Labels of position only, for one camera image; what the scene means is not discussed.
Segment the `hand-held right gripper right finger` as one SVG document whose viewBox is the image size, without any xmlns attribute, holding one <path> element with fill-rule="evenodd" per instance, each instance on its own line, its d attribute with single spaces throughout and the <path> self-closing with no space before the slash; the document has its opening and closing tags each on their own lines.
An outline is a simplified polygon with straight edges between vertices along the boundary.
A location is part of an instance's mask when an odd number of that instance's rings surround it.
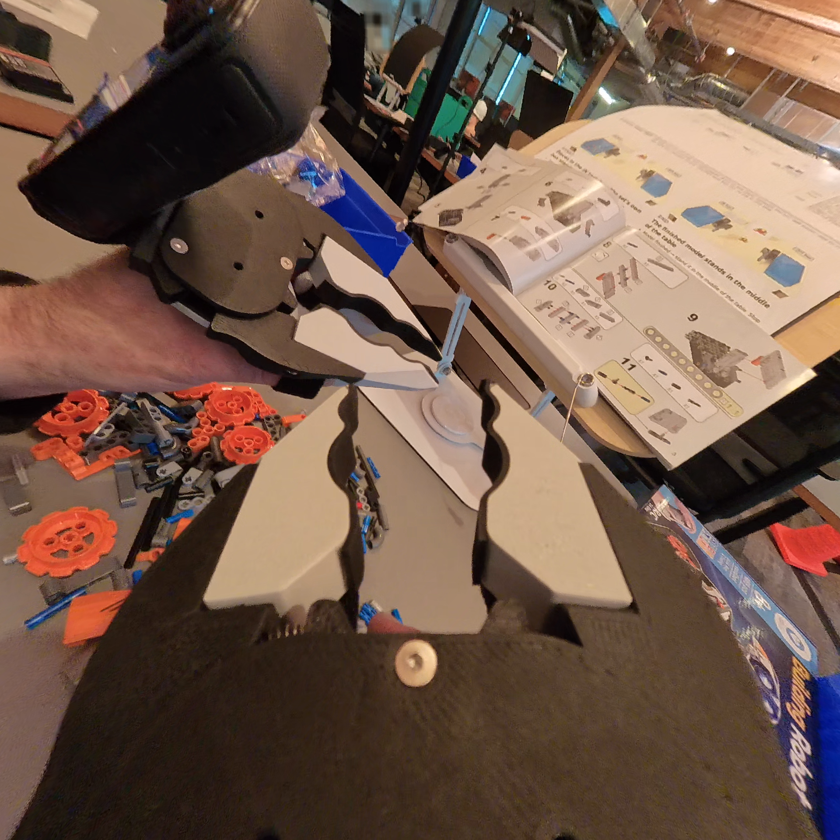
<svg viewBox="0 0 840 840">
<path fill-rule="evenodd" d="M 559 607 L 623 610 L 633 597 L 587 482 L 587 464 L 497 384 L 483 381 L 474 542 L 478 584 L 542 631 Z"/>
</svg>

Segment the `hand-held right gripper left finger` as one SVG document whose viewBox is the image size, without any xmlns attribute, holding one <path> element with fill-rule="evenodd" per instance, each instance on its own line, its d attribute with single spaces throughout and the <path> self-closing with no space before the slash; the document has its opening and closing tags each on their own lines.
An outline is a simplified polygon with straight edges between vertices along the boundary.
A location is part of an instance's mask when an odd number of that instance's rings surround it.
<svg viewBox="0 0 840 840">
<path fill-rule="evenodd" d="M 353 435 L 359 391 L 334 392 L 257 465 L 204 594 L 207 608 L 270 605 L 279 615 L 344 600 L 364 578 Z"/>
</svg>

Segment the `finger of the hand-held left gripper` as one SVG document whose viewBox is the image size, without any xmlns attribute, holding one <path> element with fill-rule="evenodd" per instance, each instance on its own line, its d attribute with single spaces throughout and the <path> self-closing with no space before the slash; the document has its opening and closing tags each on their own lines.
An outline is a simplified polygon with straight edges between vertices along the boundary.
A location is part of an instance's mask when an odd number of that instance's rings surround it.
<svg viewBox="0 0 840 840">
<path fill-rule="evenodd" d="M 409 351 L 430 361 L 442 356 L 436 343 L 392 281 L 361 258 L 325 238 L 308 268 L 297 276 L 301 312 L 330 308 L 362 338 Z"/>
<path fill-rule="evenodd" d="M 388 390 L 428 391 L 437 380 L 425 363 L 360 335 L 339 312 L 319 308 L 301 315 L 294 340 L 360 371 L 357 383 Z"/>
</svg>

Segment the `pile of plastic building pieces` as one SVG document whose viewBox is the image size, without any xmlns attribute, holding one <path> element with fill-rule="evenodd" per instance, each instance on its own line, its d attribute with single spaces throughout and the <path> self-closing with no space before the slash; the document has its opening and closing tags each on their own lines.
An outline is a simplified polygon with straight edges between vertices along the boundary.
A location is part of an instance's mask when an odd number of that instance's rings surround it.
<svg viewBox="0 0 840 840">
<path fill-rule="evenodd" d="M 215 424 L 205 413 L 204 403 L 215 384 L 203 385 L 176 394 L 180 403 L 173 408 L 160 407 L 142 395 L 121 395 L 96 429 L 75 437 L 49 436 L 32 447 L 36 459 L 54 459 L 75 480 L 83 480 L 112 467 L 119 487 L 127 482 L 127 490 L 155 491 L 161 515 L 148 523 L 150 552 L 138 559 L 155 564 L 150 569 L 150 582 L 141 583 L 139 600 L 161 598 L 167 614 L 196 613 L 209 609 L 204 604 L 207 585 L 216 569 L 228 534 L 252 480 L 257 465 L 235 465 L 227 460 L 220 447 L 221 437 L 232 428 Z M 282 417 L 265 401 L 261 416 L 247 425 L 264 428 L 275 445 L 293 428 L 302 423 Z M 350 488 L 357 497 L 362 546 L 368 548 L 368 520 L 371 506 L 362 502 L 356 470 L 359 467 L 355 449 L 355 469 Z M 320 600 L 313 604 L 338 604 L 343 624 L 352 632 L 359 621 L 360 602 L 353 615 L 344 600 Z M 240 605 L 235 608 L 272 608 L 271 605 Z"/>
</svg>

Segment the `person's left hand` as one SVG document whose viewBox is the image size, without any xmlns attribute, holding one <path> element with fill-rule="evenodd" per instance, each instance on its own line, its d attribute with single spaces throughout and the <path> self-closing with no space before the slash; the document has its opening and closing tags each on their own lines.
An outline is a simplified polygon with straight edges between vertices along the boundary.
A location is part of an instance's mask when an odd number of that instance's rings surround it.
<svg viewBox="0 0 840 840">
<path fill-rule="evenodd" d="M 3 401 L 86 389 L 276 385 L 279 379 L 160 301 L 124 250 L 47 282 L 2 272 Z"/>
</svg>

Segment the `small blue tagged bin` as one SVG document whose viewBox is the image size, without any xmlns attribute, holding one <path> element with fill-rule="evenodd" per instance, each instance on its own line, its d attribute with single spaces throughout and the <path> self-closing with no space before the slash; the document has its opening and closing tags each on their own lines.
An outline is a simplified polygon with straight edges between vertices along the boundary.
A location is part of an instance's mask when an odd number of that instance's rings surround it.
<svg viewBox="0 0 840 840">
<path fill-rule="evenodd" d="M 343 194 L 321 206 L 346 230 L 385 276 L 390 276 L 412 244 L 405 230 L 344 169 L 339 169 Z"/>
</svg>

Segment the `orange gear wheel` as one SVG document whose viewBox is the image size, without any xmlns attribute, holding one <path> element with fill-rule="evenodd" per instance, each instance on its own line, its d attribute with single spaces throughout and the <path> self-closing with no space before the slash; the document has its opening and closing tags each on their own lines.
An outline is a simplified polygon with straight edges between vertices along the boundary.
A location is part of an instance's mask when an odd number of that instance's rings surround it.
<svg viewBox="0 0 840 840">
<path fill-rule="evenodd" d="M 114 548 L 118 530 L 100 509 L 55 511 L 24 532 L 17 559 L 35 576 L 64 579 L 97 564 Z"/>
<path fill-rule="evenodd" d="M 108 415 L 109 399 L 97 391 L 82 389 L 67 393 L 35 422 L 35 427 L 48 436 L 83 436 L 92 433 Z"/>
<path fill-rule="evenodd" d="M 255 425 L 232 427 L 220 439 L 223 455 L 238 466 L 258 463 L 274 445 L 272 435 Z"/>
<path fill-rule="evenodd" d="M 215 423 L 226 427 L 251 424 L 265 409 L 262 396 L 249 386 L 219 386 L 206 397 L 204 408 Z"/>
</svg>

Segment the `clear bag of pieces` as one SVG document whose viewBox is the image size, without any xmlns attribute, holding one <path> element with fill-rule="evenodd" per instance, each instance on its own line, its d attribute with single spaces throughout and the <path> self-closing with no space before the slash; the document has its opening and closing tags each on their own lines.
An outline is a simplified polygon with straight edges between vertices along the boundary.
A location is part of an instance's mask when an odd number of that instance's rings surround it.
<svg viewBox="0 0 840 840">
<path fill-rule="evenodd" d="M 248 170 L 272 177 L 315 207 L 324 207 L 345 195 L 341 170 L 329 150 L 294 148 L 256 161 Z"/>
</svg>

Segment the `green plastic container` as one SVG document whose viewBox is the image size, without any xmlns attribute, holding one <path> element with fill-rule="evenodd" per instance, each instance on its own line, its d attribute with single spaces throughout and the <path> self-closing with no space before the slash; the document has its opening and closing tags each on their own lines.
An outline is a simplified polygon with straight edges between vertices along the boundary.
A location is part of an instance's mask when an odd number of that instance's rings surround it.
<svg viewBox="0 0 840 840">
<path fill-rule="evenodd" d="M 431 74 L 430 69 L 422 69 L 407 95 L 402 110 L 412 119 L 417 115 Z M 447 143 L 454 140 L 458 131 L 469 120 L 471 102 L 471 96 L 468 94 L 454 88 L 448 89 L 437 112 L 431 135 Z"/>
</svg>

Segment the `dark blue cardboard box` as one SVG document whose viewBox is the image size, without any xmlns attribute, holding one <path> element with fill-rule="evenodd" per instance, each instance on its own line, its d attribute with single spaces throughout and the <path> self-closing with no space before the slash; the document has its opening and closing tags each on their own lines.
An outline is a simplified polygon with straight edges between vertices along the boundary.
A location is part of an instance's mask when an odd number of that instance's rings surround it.
<svg viewBox="0 0 840 840">
<path fill-rule="evenodd" d="M 640 511 L 688 563 L 729 625 L 758 685 L 794 796 L 816 819 L 816 647 L 672 490 L 656 489 Z"/>
</svg>

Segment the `orange curved panel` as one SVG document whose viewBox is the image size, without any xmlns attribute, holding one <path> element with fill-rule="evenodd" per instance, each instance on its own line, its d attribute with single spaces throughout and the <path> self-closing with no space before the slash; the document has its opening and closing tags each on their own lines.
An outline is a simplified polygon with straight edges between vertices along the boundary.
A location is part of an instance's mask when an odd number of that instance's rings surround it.
<svg viewBox="0 0 840 840">
<path fill-rule="evenodd" d="M 108 630 L 131 590 L 80 595 L 67 611 L 63 645 L 75 648 L 100 639 Z"/>
</svg>

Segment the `open instruction booklet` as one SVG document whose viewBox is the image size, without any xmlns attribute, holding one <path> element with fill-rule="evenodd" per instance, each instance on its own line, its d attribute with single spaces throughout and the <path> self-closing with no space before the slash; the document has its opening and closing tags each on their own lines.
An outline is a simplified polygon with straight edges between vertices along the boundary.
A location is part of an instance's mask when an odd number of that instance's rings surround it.
<svg viewBox="0 0 840 840">
<path fill-rule="evenodd" d="M 581 375 L 675 468 L 815 379 L 750 317 L 656 244 L 609 175 L 565 152 L 492 149 L 415 221 L 569 389 Z"/>
</svg>

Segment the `red plastic object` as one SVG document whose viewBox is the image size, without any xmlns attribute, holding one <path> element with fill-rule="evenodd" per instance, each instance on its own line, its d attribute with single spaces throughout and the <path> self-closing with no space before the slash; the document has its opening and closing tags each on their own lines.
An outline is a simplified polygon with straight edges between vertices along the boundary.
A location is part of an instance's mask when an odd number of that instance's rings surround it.
<svg viewBox="0 0 840 840">
<path fill-rule="evenodd" d="M 775 523 L 769 531 L 782 559 L 791 567 L 821 577 L 838 573 L 839 531 L 830 524 L 788 528 Z"/>
</svg>

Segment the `grey rectangular block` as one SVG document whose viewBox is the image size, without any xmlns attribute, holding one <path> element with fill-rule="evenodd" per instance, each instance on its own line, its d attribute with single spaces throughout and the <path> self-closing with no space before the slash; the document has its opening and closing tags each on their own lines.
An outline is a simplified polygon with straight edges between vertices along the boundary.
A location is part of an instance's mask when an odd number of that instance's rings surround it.
<svg viewBox="0 0 840 840">
<path fill-rule="evenodd" d="M 32 511 L 28 497 L 29 474 L 27 457 L 14 452 L 2 458 L 1 495 L 10 515 L 16 517 Z"/>
</svg>

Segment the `large printed instruction sheet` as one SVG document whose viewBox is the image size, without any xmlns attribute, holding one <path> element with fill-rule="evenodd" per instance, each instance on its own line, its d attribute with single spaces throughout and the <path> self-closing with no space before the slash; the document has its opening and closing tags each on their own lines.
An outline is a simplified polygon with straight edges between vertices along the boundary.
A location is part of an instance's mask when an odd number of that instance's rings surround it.
<svg viewBox="0 0 840 840">
<path fill-rule="evenodd" d="M 838 296 L 839 181 L 829 161 L 719 111 L 644 106 L 530 145 L 611 189 L 626 225 L 777 334 Z"/>
</svg>

